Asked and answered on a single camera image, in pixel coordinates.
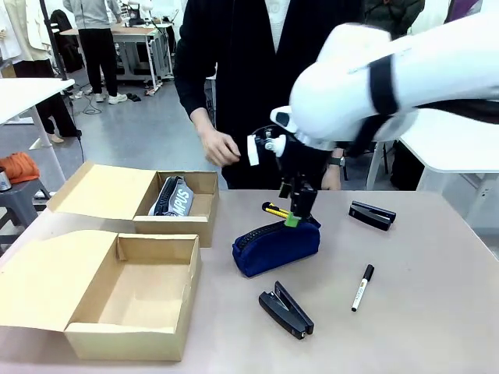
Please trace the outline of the person's left hand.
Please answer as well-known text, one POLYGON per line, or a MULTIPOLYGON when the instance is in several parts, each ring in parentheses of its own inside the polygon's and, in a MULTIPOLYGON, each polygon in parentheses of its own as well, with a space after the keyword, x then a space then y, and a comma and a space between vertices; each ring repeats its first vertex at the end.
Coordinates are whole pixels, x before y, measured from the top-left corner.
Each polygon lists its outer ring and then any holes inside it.
POLYGON ((341 167, 330 164, 324 173, 321 182, 322 190, 339 191, 341 186, 341 167))

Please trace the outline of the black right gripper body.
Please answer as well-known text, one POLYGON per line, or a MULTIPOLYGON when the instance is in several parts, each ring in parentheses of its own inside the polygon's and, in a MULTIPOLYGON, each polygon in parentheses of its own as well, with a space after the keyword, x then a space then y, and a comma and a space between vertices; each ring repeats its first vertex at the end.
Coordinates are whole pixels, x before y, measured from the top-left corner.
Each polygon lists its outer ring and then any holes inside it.
POLYGON ((291 135, 275 138, 273 148, 283 182, 290 185, 293 192, 298 192, 304 185, 321 189, 331 159, 330 150, 308 147, 291 135))

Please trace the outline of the person's right hand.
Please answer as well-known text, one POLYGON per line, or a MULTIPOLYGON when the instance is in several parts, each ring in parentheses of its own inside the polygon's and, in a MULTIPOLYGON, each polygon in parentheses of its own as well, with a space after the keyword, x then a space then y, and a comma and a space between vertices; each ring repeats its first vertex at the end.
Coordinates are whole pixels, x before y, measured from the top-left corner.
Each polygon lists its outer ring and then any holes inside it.
POLYGON ((211 123, 198 125, 196 130, 205 156, 212 164, 223 168, 239 161, 241 153, 230 135, 219 132, 211 123))

